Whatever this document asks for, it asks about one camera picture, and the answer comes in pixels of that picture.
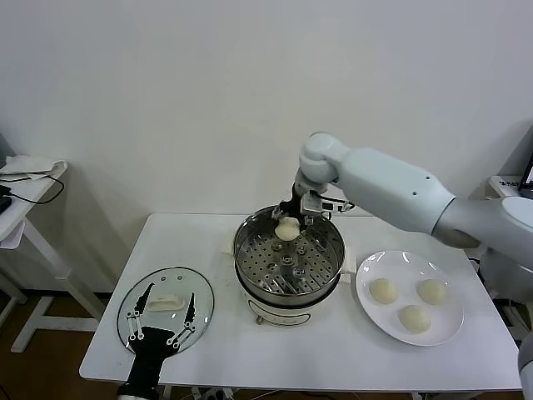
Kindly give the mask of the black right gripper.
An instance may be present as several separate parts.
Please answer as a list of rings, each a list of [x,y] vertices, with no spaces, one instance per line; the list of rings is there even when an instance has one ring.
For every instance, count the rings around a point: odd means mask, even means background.
[[[306,210],[306,200],[309,191],[300,183],[294,182],[291,187],[291,198],[287,201],[281,201],[271,212],[271,218],[279,221],[282,218],[302,218],[303,225],[308,227],[314,223],[315,217],[308,215]]]

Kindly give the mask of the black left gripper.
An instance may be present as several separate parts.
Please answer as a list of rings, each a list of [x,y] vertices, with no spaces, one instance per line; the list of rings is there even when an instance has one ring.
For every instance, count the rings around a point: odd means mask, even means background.
[[[136,300],[132,312],[127,312],[130,347],[135,357],[127,383],[134,386],[156,386],[167,358],[176,355],[180,346],[196,331],[194,319],[195,293],[192,292],[187,306],[182,330],[174,335],[173,331],[159,327],[142,327],[141,315],[154,286],[150,282],[143,294]]]

